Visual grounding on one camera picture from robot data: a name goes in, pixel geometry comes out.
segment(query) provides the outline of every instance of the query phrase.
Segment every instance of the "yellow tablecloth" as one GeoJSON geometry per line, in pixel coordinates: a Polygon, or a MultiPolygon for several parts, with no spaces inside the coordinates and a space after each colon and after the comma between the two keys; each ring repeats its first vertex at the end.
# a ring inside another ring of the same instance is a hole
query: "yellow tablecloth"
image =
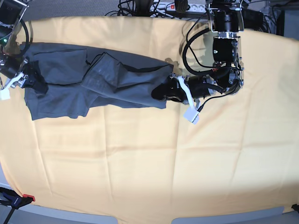
{"type": "MultiPolygon", "coordinates": [[[[32,25],[34,42],[115,49],[183,68],[192,22],[72,17],[32,25]]],[[[12,99],[0,102],[0,162],[9,184],[37,205],[114,216],[120,224],[298,203],[299,42],[240,35],[245,86],[210,101],[195,126],[183,118],[187,107],[172,102],[165,110],[106,106],[86,118],[33,122],[24,90],[11,90],[12,99]]],[[[196,43],[196,54],[211,64],[212,35],[196,43]]]]}

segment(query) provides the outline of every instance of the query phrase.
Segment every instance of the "cable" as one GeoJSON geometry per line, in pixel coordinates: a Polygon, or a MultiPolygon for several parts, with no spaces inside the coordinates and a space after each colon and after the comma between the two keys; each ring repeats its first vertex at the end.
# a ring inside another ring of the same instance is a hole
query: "cable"
{"type": "Polygon", "coordinates": [[[299,0],[289,0],[288,2],[286,2],[285,4],[276,4],[276,5],[273,5],[272,6],[272,15],[273,15],[273,18],[274,18],[274,21],[275,21],[275,24],[277,24],[277,19],[275,17],[275,13],[274,13],[274,7],[283,7],[283,6],[287,6],[288,4],[292,3],[292,2],[297,2],[299,0]]]}
{"type": "Polygon", "coordinates": [[[0,38],[0,41],[2,41],[3,39],[6,39],[7,37],[9,37],[12,34],[12,32],[10,32],[9,34],[7,34],[6,36],[0,38]]]}
{"type": "Polygon", "coordinates": [[[191,43],[198,37],[202,36],[203,34],[209,32],[209,28],[206,28],[200,32],[198,32],[196,35],[194,35],[189,41],[187,41],[187,44],[185,45],[184,47],[184,50],[183,50],[183,53],[182,53],[182,58],[183,58],[183,63],[184,63],[184,66],[186,67],[187,71],[190,72],[191,74],[194,74],[196,76],[205,76],[211,72],[213,72],[212,70],[209,70],[209,71],[195,71],[193,70],[188,62],[187,62],[187,57],[186,57],[186,54],[187,54],[187,50],[188,48],[190,47],[191,43]]]}
{"type": "Polygon", "coordinates": [[[232,95],[232,94],[234,94],[234,93],[235,93],[235,91],[236,91],[236,89],[238,88],[238,84],[239,84],[239,83],[236,83],[234,90],[233,90],[233,91],[231,91],[230,93],[227,93],[227,94],[225,94],[225,95],[222,95],[222,96],[211,97],[211,98],[207,99],[207,100],[206,100],[206,101],[203,103],[203,105],[201,105],[201,106],[198,108],[198,110],[197,110],[197,111],[198,111],[198,112],[201,112],[201,111],[202,111],[202,109],[204,108],[205,104],[206,104],[207,102],[209,102],[211,99],[222,98],[222,97],[226,97],[226,96],[229,96],[229,95],[232,95]]]}
{"type": "Polygon", "coordinates": [[[27,52],[27,50],[29,49],[30,47],[30,43],[29,43],[29,32],[28,32],[28,29],[27,29],[27,26],[24,22],[23,19],[20,19],[20,23],[21,25],[23,26],[23,29],[25,31],[25,36],[26,36],[26,42],[25,42],[25,47],[23,50],[21,50],[21,52],[18,54],[18,55],[13,55],[14,57],[23,57],[24,54],[27,52]]]}
{"type": "Polygon", "coordinates": [[[155,6],[155,8],[154,8],[154,12],[157,10],[158,5],[160,4],[160,1],[161,1],[161,0],[159,0],[158,3],[156,4],[156,6],[155,6]]]}
{"type": "Polygon", "coordinates": [[[169,3],[169,4],[166,6],[166,8],[165,8],[165,9],[167,9],[167,7],[168,7],[168,6],[170,6],[171,4],[174,4],[174,2],[172,2],[172,3],[169,3]]]}
{"type": "Polygon", "coordinates": [[[268,21],[266,20],[266,16],[264,16],[264,24],[265,24],[265,26],[266,26],[266,28],[267,28],[268,33],[270,34],[270,33],[271,33],[271,30],[270,30],[269,23],[268,23],[268,21]]]}
{"type": "Polygon", "coordinates": [[[189,29],[189,31],[188,31],[188,33],[187,33],[187,35],[186,35],[186,41],[187,41],[187,42],[188,42],[188,36],[189,36],[191,30],[193,30],[193,28],[196,26],[196,24],[201,20],[201,18],[202,18],[204,15],[206,15],[206,13],[202,14],[202,15],[196,20],[196,22],[193,24],[193,26],[189,29]]]}
{"type": "Polygon", "coordinates": [[[117,13],[112,13],[110,16],[114,16],[114,15],[117,15],[118,14],[118,12],[117,13]]]}
{"type": "Polygon", "coordinates": [[[252,2],[247,2],[247,4],[252,4],[252,3],[257,3],[257,2],[262,2],[262,1],[268,1],[268,0],[258,0],[258,1],[252,1],[252,2]]]}
{"type": "Polygon", "coordinates": [[[118,11],[113,10],[113,11],[110,11],[109,13],[118,13],[118,11]]]}
{"type": "Polygon", "coordinates": [[[117,13],[117,15],[118,16],[120,16],[120,15],[122,15],[122,16],[128,16],[129,14],[131,15],[131,16],[135,16],[135,13],[136,13],[136,7],[135,7],[135,11],[134,11],[134,6],[135,6],[135,3],[134,3],[134,1],[135,0],[127,0],[127,1],[124,1],[124,2],[122,2],[121,0],[119,1],[119,4],[118,4],[118,8],[119,8],[119,11],[118,11],[118,13],[117,13]],[[131,9],[131,7],[130,7],[130,2],[133,2],[132,4],[133,4],[133,8],[131,9]],[[122,7],[122,4],[127,4],[128,5],[128,8],[124,8],[124,7],[122,7]]]}
{"type": "Polygon", "coordinates": [[[132,10],[133,10],[134,15],[135,15],[135,13],[136,13],[136,7],[135,7],[135,9],[134,9],[134,7],[135,7],[135,0],[134,0],[133,3],[132,3],[132,10]]]}
{"type": "Polygon", "coordinates": [[[268,17],[268,19],[271,21],[271,22],[273,22],[273,24],[276,26],[276,23],[275,23],[275,21],[269,16],[269,15],[264,15],[265,17],[268,17]]]}
{"type": "Polygon", "coordinates": [[[197,62],[201,67],[203,67],[203,68],[210,68],[210,69],[227,69],[227,68],[231,68],[231,69],[238,69],[238,70],[240,70],[239,68],[235,68],[235,67],[231,67],[231,66],[223,66],[223,67],[220,67],[220,66],[217,66],[217,67],[215,67],[215,66],[205,66],[205,65],[202,65],[202,64],[198,61],[198,59],[197,59],[197,57],[196,57],[194,51],[193,51],[192,48],[191,48],[191,44],[192,44],[197,38],[199,38],[200,36],[202,36],[203,34],[209,32],[209,31],[210,31],[209,28],[206,28],[206,29],[204,29],[204,30],[198,32],[198,33],[197,33],[196,35],[194,35],[190,40],[187,41],[187,44],[185,45],[184,50],[183,50],[183,53],[182,53],[182,58],[183,58],[184,66],[186,67],[186,69],[188,70],[188,72],[190,72],[190,73],[192,73],[192,74],[194,74],[194,75],[197,75],[197,76],[204,76],[202,71],[195,71],[195,70],[193,70],[193,69],[189,66],[189,64],[188,64],[188,62],[187,62],[187,57],[186,57],[186,55],[187,55],[187,51],[188,51],[189,48],[190,48],[191,52],[193,53],[193,55],[194,55],[194,57],[195,57],[195,59],[196,59],[196,62],[197,62]]]}
{"type": "Polygon", "coordinates": [[[172,19],[177,19],[177,20],[179,20],[179,18],[176,18],[176,17],[173,16],[173,15],[169,15],[169,14],[167,14],[167,13],[164,13],[163,11],[161,11],[161,10],[159,10],[159,9],[156,9],[156,11],[157,11],[158,13],[160,13],[160,14],[162,14],[162,15],[166,15],[166,16],[172,18],[172,19]]]}

